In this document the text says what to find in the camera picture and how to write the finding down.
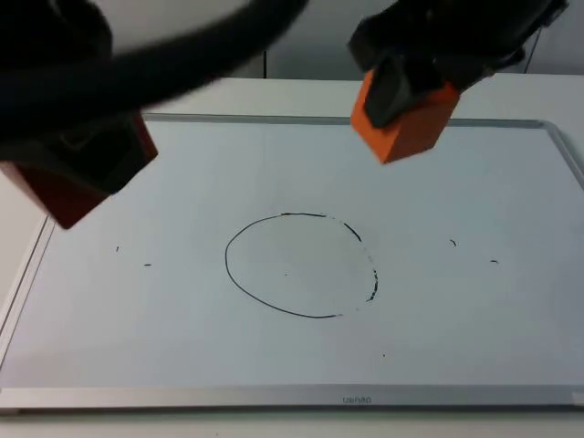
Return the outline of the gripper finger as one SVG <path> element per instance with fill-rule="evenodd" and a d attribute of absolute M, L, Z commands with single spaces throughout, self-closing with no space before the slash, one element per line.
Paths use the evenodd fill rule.
<path fill-rule="evenodd" d="M 409 101 L 422 101 L 443 87 L 443 78 L 430 59 L 407 60 Z"/>
<path fill-rule="evenodd" d="M 402 57 L 387 57 L 372 71 L 366 94 L 366 115 L 374 128 L 388 126 L 412 97 L 412 86 Z"/>
<path fill-rule="evenodd" d="M 43 137 L 49 169 L 98 193 L 120 191 L 142 170 L 142 117 L 51 133 Z"/>

